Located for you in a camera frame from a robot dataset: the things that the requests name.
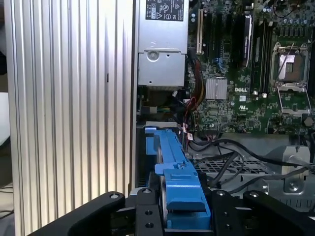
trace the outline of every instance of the warning label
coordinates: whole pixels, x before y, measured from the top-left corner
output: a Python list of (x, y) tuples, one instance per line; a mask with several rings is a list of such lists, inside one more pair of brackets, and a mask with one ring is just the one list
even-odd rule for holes
[(146, 20), (183, 21), (184, 1), (185, 0), (147, 0)]

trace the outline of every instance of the aluminum side panel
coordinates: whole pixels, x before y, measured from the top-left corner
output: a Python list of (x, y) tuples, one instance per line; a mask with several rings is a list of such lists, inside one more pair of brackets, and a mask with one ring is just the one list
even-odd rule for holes
[(134, 182), (133, 2), (5, 0), (5, 22), (20, 236)]

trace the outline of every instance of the motherboard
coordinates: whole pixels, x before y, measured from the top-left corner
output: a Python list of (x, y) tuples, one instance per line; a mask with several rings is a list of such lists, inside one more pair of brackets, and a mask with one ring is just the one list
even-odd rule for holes
[[(196, 127), (281, 134), (314, 128), (315, 1), (191, 1), (188, 47), (206, 95)], [(191, 68), (189, 88), (195, 79)]]

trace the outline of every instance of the cpu socket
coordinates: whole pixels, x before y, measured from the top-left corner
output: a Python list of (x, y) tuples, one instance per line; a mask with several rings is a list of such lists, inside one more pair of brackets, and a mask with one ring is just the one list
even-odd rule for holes
[[(274, 91), (278, 91), (281, 111), (283, 114), (302, 116), (311, 113), (311, 104), (307, 95), (309, 50), (306, 44), (300, 47), (289, 45), (282, 47), (279, 42), (274, 46), (271, 61), (270, 83)], [(281, 92), (303, 92), (309, 108), (294, 111), (283, 107)]]

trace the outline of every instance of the blue plastic bracket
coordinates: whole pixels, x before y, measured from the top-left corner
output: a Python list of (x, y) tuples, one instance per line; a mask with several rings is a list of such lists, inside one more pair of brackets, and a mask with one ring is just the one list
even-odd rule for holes
[(155, 173), (165, 176), (167, 227), (206, 230), (210, 228), (210, 210), (198, 174), (187, 161), (182, 145), (172, 130), (154, 131), (154, 150), (160, 148), (163, 163), (155, 165)]

